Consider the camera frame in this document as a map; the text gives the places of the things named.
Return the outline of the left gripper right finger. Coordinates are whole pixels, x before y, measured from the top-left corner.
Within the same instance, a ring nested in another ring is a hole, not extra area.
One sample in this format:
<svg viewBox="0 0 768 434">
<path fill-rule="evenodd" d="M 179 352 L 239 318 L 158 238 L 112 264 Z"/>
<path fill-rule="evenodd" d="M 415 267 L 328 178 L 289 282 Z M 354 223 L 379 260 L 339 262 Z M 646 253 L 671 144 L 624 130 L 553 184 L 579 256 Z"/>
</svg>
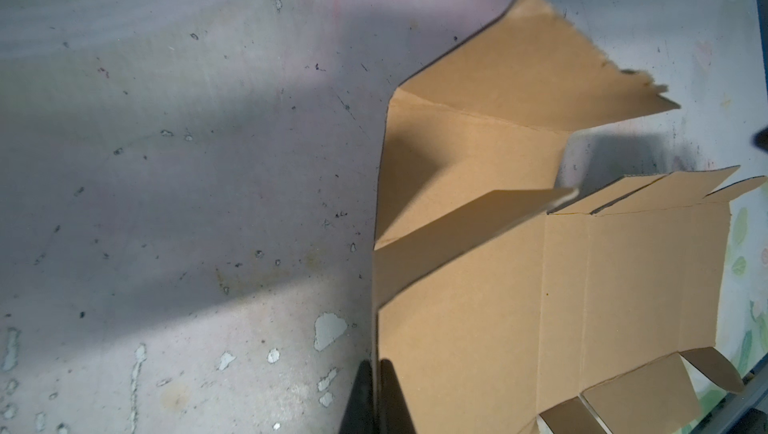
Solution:
<svg viewBox="0 0 768 434">
<path fill-rule="evenodd" d="M 383 434 L 415 434 L 405 396 L 394 364 L 389 359 L 379 362 L 378 430 Z"/>
</svg>

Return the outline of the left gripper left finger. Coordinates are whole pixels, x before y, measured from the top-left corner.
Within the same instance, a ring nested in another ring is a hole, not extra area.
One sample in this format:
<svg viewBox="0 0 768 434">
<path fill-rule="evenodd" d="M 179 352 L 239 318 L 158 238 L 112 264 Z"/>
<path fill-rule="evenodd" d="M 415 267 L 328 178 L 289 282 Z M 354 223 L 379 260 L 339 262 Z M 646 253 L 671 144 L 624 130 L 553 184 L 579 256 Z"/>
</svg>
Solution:
<svg viewBox="0 0 768 434">
<path fill-rule="evenodd" d="M 339 434 L 374 434 L 373 377 L 369 360 L 357 369 L 339 427 Z"/>
</svg>

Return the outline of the brown cardboard box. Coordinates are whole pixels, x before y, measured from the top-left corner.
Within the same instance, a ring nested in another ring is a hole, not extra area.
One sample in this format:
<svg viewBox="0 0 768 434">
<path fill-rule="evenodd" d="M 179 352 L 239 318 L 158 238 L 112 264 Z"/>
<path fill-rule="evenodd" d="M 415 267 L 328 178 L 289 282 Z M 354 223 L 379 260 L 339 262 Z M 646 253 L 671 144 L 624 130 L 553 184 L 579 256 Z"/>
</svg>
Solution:
<svg viewBox="0 0 768 434">
<path fill-rule="evenodd" d="M 731 168 L 555 186 L 569 136 L 675 108 L 546 0 L 502 16 L 396 88 L 372 269 L 373 407 L 393 364 L 416 433 L 671 433 L 694 367 L 739 392 L 715 346 Z"/>
</svg>

